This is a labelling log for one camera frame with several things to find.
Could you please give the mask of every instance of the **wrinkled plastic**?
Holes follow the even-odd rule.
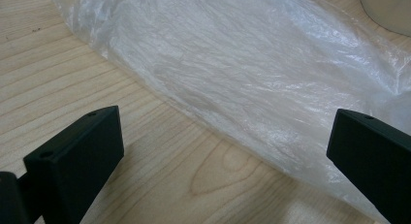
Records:
[[[339,108],[411,134],[411,56],[323,0],[53,0],[179,108],[384,220],[326,157]]]

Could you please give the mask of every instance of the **wood grain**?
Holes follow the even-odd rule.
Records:
[[[358,0],[329,1],[411,48]],[[2,171],[23,175],[24,155],[84,113],[120,107],[125,157],[82,223],[373,223],[165,100],[76,39],[50,0],[0,0]]]

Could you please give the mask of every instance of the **screw hole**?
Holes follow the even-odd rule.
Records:
[[[40,155],[40,158],[48,158],[52,155],[51,151],[46,151]]]

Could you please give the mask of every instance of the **wooden table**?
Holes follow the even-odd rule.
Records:
[[[402,48],[359,0],[330,0]],[[118,105],[125,157],[82,223],[373,223],[170,107],[68,30],[50,0],[0,0],[0,170]]]

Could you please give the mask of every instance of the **translucent plastic sheet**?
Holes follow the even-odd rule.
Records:
[[[382,221],[326,157],[339,108],[411,134],[411,56],[322,0],[53,0],[70,29],[286,174]]]

